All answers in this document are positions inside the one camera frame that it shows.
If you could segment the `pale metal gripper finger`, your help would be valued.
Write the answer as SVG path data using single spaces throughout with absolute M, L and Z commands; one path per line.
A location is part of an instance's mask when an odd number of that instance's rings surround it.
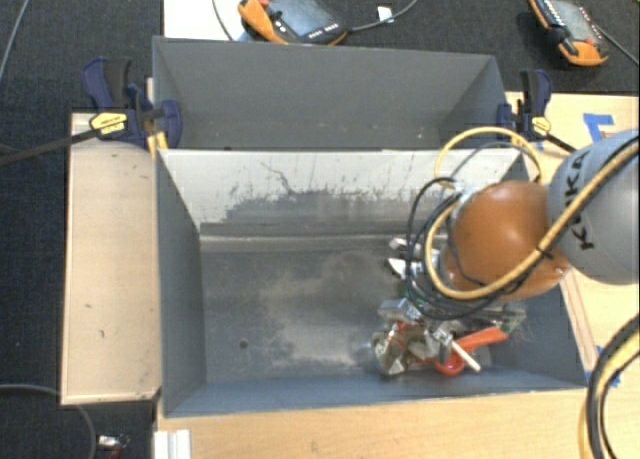
M 452 349 L 452 343 L 454 341 L 453 335 L 441 326 L 434 327 L 431 330 L 432 338 L 439 344 L 440 353 L 450 353 Z
M 377 312 L 384 322 L 385 332 L 409 332 L 423 328 L 423 315 L 407 298 L 385 300 Z

